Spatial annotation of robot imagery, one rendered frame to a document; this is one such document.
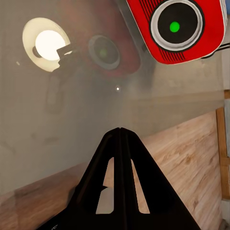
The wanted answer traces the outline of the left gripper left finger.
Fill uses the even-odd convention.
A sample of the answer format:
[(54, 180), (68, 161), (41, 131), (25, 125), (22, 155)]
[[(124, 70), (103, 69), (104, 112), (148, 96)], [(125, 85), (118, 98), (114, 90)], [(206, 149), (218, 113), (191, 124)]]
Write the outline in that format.
[[(109, 160), (114, 157), (114, 211), (96, 214)], [(55, 230), (128, 230), (121, 129), (103, 136)]]

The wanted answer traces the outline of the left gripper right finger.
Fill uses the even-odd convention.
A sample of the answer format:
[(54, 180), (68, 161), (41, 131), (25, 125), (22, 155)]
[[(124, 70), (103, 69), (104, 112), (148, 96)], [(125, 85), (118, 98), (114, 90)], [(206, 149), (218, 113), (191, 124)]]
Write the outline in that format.
[[(201, 230), (138, 135), (121, 127), (128, 230)], [(150, 214), (139, 211), (131, 159)]]

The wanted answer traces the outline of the radio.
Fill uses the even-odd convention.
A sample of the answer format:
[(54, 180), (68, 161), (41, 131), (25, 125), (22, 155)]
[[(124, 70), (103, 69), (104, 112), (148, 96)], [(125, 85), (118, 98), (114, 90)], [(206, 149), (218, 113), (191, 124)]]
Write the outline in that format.
[(126, 0), (143, 40), (160, 63), (205, 59), (230, 48), (222, 45), (225, 0)]

